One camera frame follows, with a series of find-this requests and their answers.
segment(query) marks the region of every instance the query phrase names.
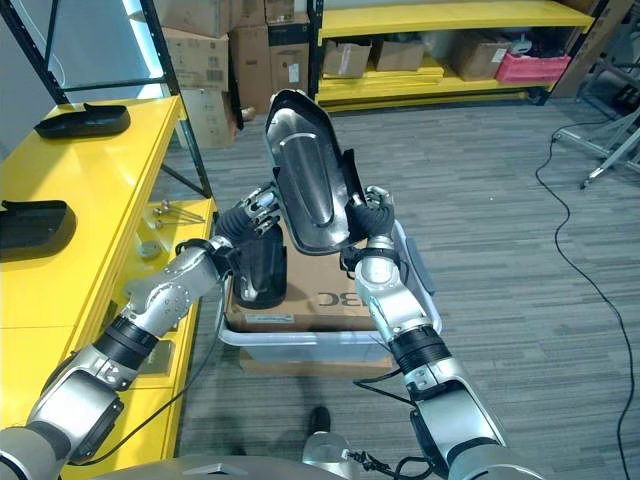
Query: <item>gray carpet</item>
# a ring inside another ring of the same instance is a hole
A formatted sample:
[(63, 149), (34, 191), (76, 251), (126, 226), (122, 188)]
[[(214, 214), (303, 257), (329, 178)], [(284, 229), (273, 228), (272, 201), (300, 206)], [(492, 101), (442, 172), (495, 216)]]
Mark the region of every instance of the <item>gray carpet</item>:
[[(622, 479), (615, 431), (629, 390), (623, 337), (611, 310), (556, 253), (553, 231), (564, 212), (533, 175), (553, 129), (600, 114), (555, 102), (333, 118), (341, 146), (355, 148), (363, 184), (393, 192), (435, 280), (443, 336), (514, 448), (550, 479)], [(268, 178), (262, 122), (248, 124), (233, 148), (203, 152), (222, 208)], [(543, 177), (573, 211), (560, 242), (615, 302), (638, 346), (640, 176), (618, 167), (579, 191), (598, 160), (566, 144), (554, 152)], [(167, 163), (195, 179), (179, 148)], [(193, 196), (164, 174), (153, 195)], [(216, 302), (210, 295), (202, 304), (193, 365), (211, 341)], [(419, 452), (406, 406), (344, 379), (246, 375), (237, 351), (218, 347), (187, 396), (179, 453), (242, 445), (251, 455), (299, 459), (306, 416), (318, 404), (357, 449), (392, 464)], [(389, 388), (402, 392), (398, 383)], [(623, 428), (632, 478), (640, 478), (637, 405)]]

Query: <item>black shoe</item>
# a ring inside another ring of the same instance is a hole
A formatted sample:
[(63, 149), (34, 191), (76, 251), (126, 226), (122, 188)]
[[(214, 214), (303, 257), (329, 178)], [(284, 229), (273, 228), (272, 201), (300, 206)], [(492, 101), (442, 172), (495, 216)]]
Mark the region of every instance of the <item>black shoe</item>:
[(311, 411), (309, 416), (309, 436), (316, 432), (331, 431), (331, 415), (326, 407), (316, 407)]
[(231, 455), (235, 456), (235, 457), (244, 457), (247, 455), (247, 451), (244, 449), (243, 446), (241, 445), (236, 445), (234, 447), (231, 448)]

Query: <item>black cable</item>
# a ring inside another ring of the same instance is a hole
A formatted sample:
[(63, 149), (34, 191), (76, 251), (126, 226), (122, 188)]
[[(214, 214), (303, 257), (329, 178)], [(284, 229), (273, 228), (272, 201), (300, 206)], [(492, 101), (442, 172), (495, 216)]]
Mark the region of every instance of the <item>black cable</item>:
[(385, 373), (384, 375), (381, 375), (381, 376), (376, 377), (376, 378), (361, 378), (359, 380), (354, 380), (353, 384), (356, 387), (364, 388), (365, 390), (369, 390), (371, 392), (379, 393), (380, 395), (384, 395), (385, 397), (393, 398), (394, 400), (398, 400), (399, 402), (406, 403), (407, 405), (411, 405), (412, 407), (415, 407), (416, 404), (412, 400), (408, 400), (408, 399), (403, 398), (403, 397), (401, 397), (399, 395), (396, 395), (395, 393), (387, 392), (385, 390), (380, 390), (379, 388), (371, 387), (371, 386), (367, 385), (368, 383), (382, 382), (383, 380), (387, 380), (387, 379), (389, 379), (391, 377), (395, 377), (400, 372), (401, 372), (401, 370), (398, 368), (398, 369), (396, 369), (396, 370), (394, 370), (392, 372)]
[[(424, 457), (404, 457), (398, 462), (395, 470), (391, 470), (391, 467), (388, 464), (381, 462), (364, 450), (362, 452), (349, 452), (348, 455), (356, 463), (359, 463), (365, 472), (373, 470), (387, 475), (388, 477), (392, 477), (393, 480), (424, 480), (433, 473), (433, 465), (431, 461)], [(428, 467), (424, 472), (419, 473), (418, 475), (402, 475), (402, 468), (409, 462), (427, 463)]]
[(626, 346), (627, 346), (627, 354), (629, 356), (629, 380), (630, 380), (631, 388), (629, 390), (629, 396), (627, 398), (627, 403), (625, 404), (624, 409), (622, 410), (622, 413), (618, 417), (618, 425), (616, 427), (616, 438), (618, 440), (618, 451), (620, 452), (620, 459), (622, 460), (622, 468), (624, 470), (625, 477), (626, 477), (627, 480), (631, 480), (631, 477), (629, 476), (629, 470), (627, 469), (627, 460), (626, 460), (625, 455), (624, 455), (624, 448), (622, 446), (622, 436), (621, 436), (622, 422), (624, 421), (624, 417), (626, 416), (627, 412), (629, 411), (629, 407), (631, 406), (631, 402), (633, 401), (633, 396), (635, 395), (635, 391), (636, 391), (635, 373), (634, 373), (634, 370), (633, 370), (633, 350), (631, 349), (631, 342), (629, 341), (629, 336), (627, 335), (627, 330), (626, 330), (626, 328), (624, 326), (624, 321), (622, 319), (622, 315), (620, 315), (620, 312), (618, 311), (618, 309), (611, 302), (611, 300), (609, 300), (609, 298), (602, 292), (602, 290), (600, 290), (600, 287), (598, 287), (598, 285), (593, 280), (591, 280), (591, 278), (586, 273), (584, 273), (575, 263), (573, 263), (571, 260), (569, 260), (567, 255), (564, 253), (564, 251), (560, 247), (560, 243), (558, 242), (558, 234), (560, 233), (560, 230), (562, 230), (562, 227), (564, 227), (567, 224), (567, 222), (569, 222), (569, 219), (571, 218), (571, 209), (569, 208), (569, 205), (567, 205), (565, 203), (565, 201), (562, 200), (540, 178), (540, 171), (542, 169), (544, 169), (547, 165), (549, 165), (549, 163), (551, 162), (551, 159), (553, 158), (554, 137), (556, 136), (556, 134), (560, 130), (562, 130), (563, 128), (577, 127), (577, 126), (581, 126), (581, 125), (600, 125), (602, 123), (605, 123), (605, 122), (574, 123), (572, 125), (566, 125), (564, 127), (560, 127), (557, 130), (555, 130), (551, 134), (551, 141), (549, 142), (549, 156), (547, 157), (546, 161), (536, 169), (535, 175), (536, 175), (536, 179), (538, 180), (538, 183), (540, 185), (542, 185), (547, 190), (547, 192), (549, 192), (564, 207), (564, 210), (565, 210), (565, 218), (560, 223), (560, 225), (558, 225), (556, 227), (556, 231), (555, 231), (555, 233), (553, 235), (553, 241), (554, 241), (554, 243), (556, 245), (556, 250), (558, 251), (560, 256), (564, 259), (564, 261), (567, 262), (571, 266), (571, 268), (573, 268), (587, 282), (589, 282), (589, 284), (598, 293), (598, 295), (600, 295), (600, 298), (602, 298), (602, 300), (609, 306), (609, 308), (611, 308), (611, 310), (615, 314), (616, 318), (618, 319), (618, 325), (620, 326), (620, 330), (622, 331), (622, 335), (624, 336), (624, 341), (625, 341)]
[(222, 287), (221, 287), (222, 292), (221, 292), (221, 297), (220, 297), (220, 305), (218, 306), (218, 313), (216, 315), (217, 326), (216, 326), (216, 329), (215, 329), (215, 331), (213, 333), (213, 341), (211, 342), (211, 345), (209, 346), (209, 350), (207, 350), (207, 353), (205, 354), (204, 359), (202, 360), (202, 363), (198, 366), (197, 370), (193, 373), (191, 378), (189, 378), (189, 381), (182, 388), (182, 390), (180, 390), (173, 397), (171, 397), (169, 400), (167, 400), (166, 403), (164, 403), (160, 408), (158, 408), (155, 412), (153, 412), (149, 417), (147, 417), (146, 420), (144, 420), (142, 423), (140, 423), (136, 428), (131, 430), (122, 440), (120, 440), (118, 443), (116, 443), (111, 450), (109, 450), (107, 453), (105, 453), (101, 457), (98, 457), (98, 458), (96, 458), (94, 460), (89, 460), (88, 462), (85, 462), (85, 463), (73, 463), (73, 462), (70, 462), (69, 465), (72, 465), (74, 467), (88, 467), (90, 465), (95, 465), (97, 463), (102, 462), (103, 460), (106, 460), (111, 455), (116, 453), (120, 447), (122, 447), (125, 443), (127, 443), (131, 437), (133, 437), (136, 433), (138, 433), (140, 430), (142, 430), (144, 427), (146, 427), (149, 424), (149, 422), (151, 422), (154, 418), (156, 418), (158, 415), (160, 415), (162, 412), (164, 412), (167, 408), (169, 408), (171, 406), (171, 404), (173, 404), (176, 400), (178, 400), (185, 393), (187, 393), (187, 390), (189, 390), (191, 385), (193, 385), (193, 383), (198, 378), (198, 375), (200, 375), (202, 370), (204, 370), (204, 367), (206, 366), (206, 364), (209, 362), (209, 359), (211, 358), (211, 354), (213, 353), (214, 347), (215, 347), (215, 345), (217, 343), (216, 340), (218, 339), (218, 333), (220, 332), (220, 326), (222, 325), (222, 322), (223, 322), (222, 312), (224, 312), (223, 305), (224, 305), (224, 298), (225, 298), (225, 295), (224, 295), (225, 294), (224, 281), (221, 281), (221, 285), (222, 285)]
[[(424, 472), (422, 472), (419, 475), (414, 475), (414, 476), (409, 476), (409, 477), (407, 477), (406, 475), (401, 475), (402, 468), (409, 462), (428, 463), (429, 466), (427, 467), (427, 469)], [(410, 479), (413, 479), (413, 480), (422, 480), (424, 478), (427, 478), (429, 475), (431, 475), (432, 472), (433, 472), (433, 467), (431, 466), (431, 463), (429, 462), (429, 459), (424, 458), (424, 457), (404, 457), (402, 460), (400, 460), (398, 462), (398, 465), (396, 465), (396, 470), (393, 472), (393, 480), (401, 480), (403, 478), (410, 478)]]

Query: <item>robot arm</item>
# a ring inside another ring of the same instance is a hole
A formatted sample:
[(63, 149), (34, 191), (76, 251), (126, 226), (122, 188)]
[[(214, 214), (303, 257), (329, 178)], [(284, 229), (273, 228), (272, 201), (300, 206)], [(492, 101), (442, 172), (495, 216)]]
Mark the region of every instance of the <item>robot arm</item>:
[(128, 304), (93, 344), (50, 376), (24, 427), (0, 431), (3, 480), (55, 480), (62, 467), (88, 461), (123, 410), (129, 388), (158, 339), (189, 307), (237, 272), (242, 238), (277, 222), (275, 198), (263, 186), (225, 212), (210, 240), (193, 239), (160, 272), (137, 282)]
[(369, 187), (367, 197), (373, 208), (353, 202), (356, 221), (369, 233), (367, 247), (356, 254), (356, 292), (402, 370), (416, 405), (411, 424), (425, 456), (443, 478), (541, 479), (507, 448), (502, 426), (438, 335), (429, 306), (403, 283), (399, 267), (411, 259), (401, 258), (394, 245), (390, 196)]

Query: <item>pink box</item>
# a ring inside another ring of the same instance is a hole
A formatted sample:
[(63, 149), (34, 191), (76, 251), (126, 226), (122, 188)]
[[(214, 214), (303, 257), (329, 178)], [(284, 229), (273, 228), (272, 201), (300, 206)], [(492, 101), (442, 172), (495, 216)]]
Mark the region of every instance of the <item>pink box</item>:
[(564, 73), (571, 57), (516, 57), (507, 53), (500, 64), (496, 80), (500, 83), (552, 83)]

